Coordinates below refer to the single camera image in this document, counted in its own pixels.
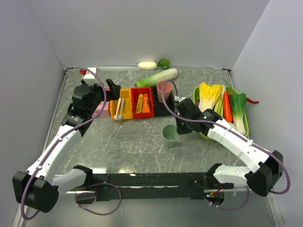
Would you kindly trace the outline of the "pink plastic cup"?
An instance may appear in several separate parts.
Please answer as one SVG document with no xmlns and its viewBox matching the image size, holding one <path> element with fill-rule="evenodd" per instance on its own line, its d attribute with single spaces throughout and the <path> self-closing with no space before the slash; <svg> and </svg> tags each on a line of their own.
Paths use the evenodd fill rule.
<svg viewBox="0 0 303 227">
<path fill-rule="evenodd" d="M 165 82 L 163 80 L 158 82 L 156 87 L 157 87 L 158 101 L 160 103 L 163 103 L 163 100 L 167 101 L 172 91 L 172 83 Z"/>
</svg>

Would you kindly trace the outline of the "mint green plastic cup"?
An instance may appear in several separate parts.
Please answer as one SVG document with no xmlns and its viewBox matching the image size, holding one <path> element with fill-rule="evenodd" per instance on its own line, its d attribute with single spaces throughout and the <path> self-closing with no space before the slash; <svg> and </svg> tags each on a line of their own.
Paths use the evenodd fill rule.
<svg viewBox="0 0 303 227">
<path fill-rule="evenodd" d="M 167 124 L 162 128 L 162 144 L 165 148 L 171 148 L 180 138 L 177 132 L 177 126 L 174 124 Z"/>
</svg>

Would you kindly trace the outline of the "clear textured acrylic tray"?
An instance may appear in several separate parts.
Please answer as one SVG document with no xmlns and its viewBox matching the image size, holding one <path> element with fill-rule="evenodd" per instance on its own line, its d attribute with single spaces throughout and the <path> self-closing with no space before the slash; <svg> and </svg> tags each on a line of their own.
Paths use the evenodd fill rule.
<svg viewBox="0 0 303 227">
<path fill-rule="evenodd" d="M 120 148 L 127 154 L 161 154 L 167 153 L 168 148 L 162 143 L 159 134 L 131 134 L 121 139 Z"/>
</svg>

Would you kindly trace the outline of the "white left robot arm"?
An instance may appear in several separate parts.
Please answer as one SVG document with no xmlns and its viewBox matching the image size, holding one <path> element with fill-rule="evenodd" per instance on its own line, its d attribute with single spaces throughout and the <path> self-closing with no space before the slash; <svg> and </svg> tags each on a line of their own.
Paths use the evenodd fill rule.
<svg viewBox="0 0 303 227">
<path fill-rule="evenodd" d="M 109 90 L 85 82 L 77 86 L 53 141 L 31 167 L 25 172 L 17 171 L 14 174 L 12 182 L 16 201 L 23 207 L 48 213 L 60 195 L 76 187 L 88 190 L 93 186 L 93 171 L 88 167 L 77 165 L 58 178 L 55 178 L 55 174 L 69 150 L 91 125 L 99 104 L 119 99 L 121 86 L 114 84 L 111 79 L 106 82 Z"/>
</svg>

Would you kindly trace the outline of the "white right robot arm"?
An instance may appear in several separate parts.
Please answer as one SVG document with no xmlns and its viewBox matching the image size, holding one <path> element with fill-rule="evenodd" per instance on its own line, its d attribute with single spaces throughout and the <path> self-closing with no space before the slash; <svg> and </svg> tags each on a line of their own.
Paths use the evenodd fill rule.
<svg viewBox="0 0 303 227">
<path fill-rule="evenodd" d="M 223 183 L 232 183 L 248 186 L 254 193 L 263 197 L 271 192 L 283 174 L 283 155 L 279 151 L 262 151 L 215 111 L 206 109 L 201 112 L 189 98 L 178 102 L 176 110 L 178 134 L 188 134 L 192 131 L 202 133 L 222 144 L 245 164 L 240 167 L 213 165 L 206 180 L 211 188 L 218 188 Z"/>
</svg>

